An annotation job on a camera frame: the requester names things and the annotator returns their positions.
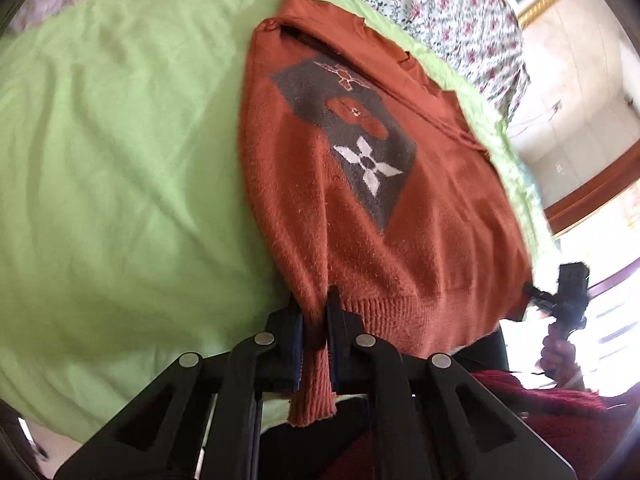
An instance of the metal screw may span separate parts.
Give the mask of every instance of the metal screw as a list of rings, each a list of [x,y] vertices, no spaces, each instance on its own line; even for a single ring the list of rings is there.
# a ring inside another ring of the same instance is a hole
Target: metal screw
[[[254,342],[260,346],[267,346],[276,341],[271,332],[260,332],[254,337]]]
[[[194,354],[193,352],[188,352],[187,354],[182,354],[178,362],[180,366],[183,368],[191,368],[195,366],[200,361],[200,356],[198,354]]]
[[[358,346],[370,347],[376,344],[376,338],[371,334],[360,334],[356,338],[356,344]]]
[[[451,366],[451,357],[446,354],[436,354],[431,358],[431,362],[436,368],[449,368]]]

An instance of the white flower motif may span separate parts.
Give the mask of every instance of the white flower motif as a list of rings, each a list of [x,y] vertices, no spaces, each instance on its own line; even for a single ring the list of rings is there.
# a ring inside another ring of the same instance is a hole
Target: white flower motif
[[[401,174],[402,171],[396,170],[396,168],[385,162],[377,162],[372,156],[372,147],[363,137],[359,137],[356,144],[360,153],[354,153],[346,146],[334,146],[334,150],[340,153],[349,164],[358,164],[364,170],[362,180],[371,194],[376,196],[380,187],[377,173],[381,173],[384,176],[396,176]]]

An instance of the green bed sheet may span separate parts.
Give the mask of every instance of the green bed sheet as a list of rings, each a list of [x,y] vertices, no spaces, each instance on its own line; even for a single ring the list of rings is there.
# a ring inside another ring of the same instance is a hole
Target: green bed sheet
[[[533,261],[551,250],[495,109],[363,2],[328,1],[458,93]],[[182,352],[228,351],[286,304],[236,153],[248,41],[280,2],[87,0],[0,39],[0,397],[26,417],[85,441]]]

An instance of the human hand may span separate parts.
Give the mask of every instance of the human hand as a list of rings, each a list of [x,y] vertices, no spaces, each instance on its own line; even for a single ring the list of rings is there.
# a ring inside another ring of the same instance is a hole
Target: human hand
[[[584,390],[582,371],[575,362],[575,345],[566,340],[566,332],[557,321],[549,325],[548,334],[542,340],[540,368],[556,381],[556,387]]]

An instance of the tiled wall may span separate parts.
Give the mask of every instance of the tiled wall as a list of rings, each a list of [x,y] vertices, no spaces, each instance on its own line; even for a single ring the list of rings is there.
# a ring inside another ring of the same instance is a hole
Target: tiled wall
[[[549,206],[638,140],[640,120],[624,97],[628,40],[603,0],[560,0],[524,38],[532,84],[509,136]]]

